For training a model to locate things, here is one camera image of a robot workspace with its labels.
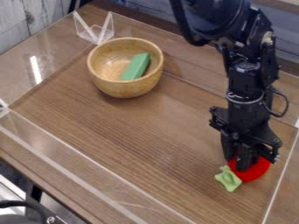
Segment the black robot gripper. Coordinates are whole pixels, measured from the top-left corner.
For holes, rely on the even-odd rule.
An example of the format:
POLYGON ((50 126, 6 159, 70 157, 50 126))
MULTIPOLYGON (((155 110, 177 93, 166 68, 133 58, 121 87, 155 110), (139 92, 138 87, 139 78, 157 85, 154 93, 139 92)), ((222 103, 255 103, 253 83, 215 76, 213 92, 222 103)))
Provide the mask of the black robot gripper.
POLYGON ((210 126, 221 133, 221 144, 227 161, 237 156, 237 170, 245 172, 259 158, 274 164, 284 143, 270 128, 274 94, 238 95, 227 92, 229 107, 211 107, 210 126))

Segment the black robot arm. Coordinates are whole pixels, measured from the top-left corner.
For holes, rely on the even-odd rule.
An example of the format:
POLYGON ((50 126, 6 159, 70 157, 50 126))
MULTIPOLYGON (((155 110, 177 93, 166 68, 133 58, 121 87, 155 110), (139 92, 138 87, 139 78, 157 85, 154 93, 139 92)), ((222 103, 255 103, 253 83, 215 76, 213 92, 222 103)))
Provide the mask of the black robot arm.
POLYGON ((277 35, 263 11, 250 0, 170 0, 186 41, 214 44, 229 78, 226 108, 211 107, 210 126, 221 133, 225 158, 247 171, 259 159, 275 163, 282 140, 269 122, 279 79, 277 35))

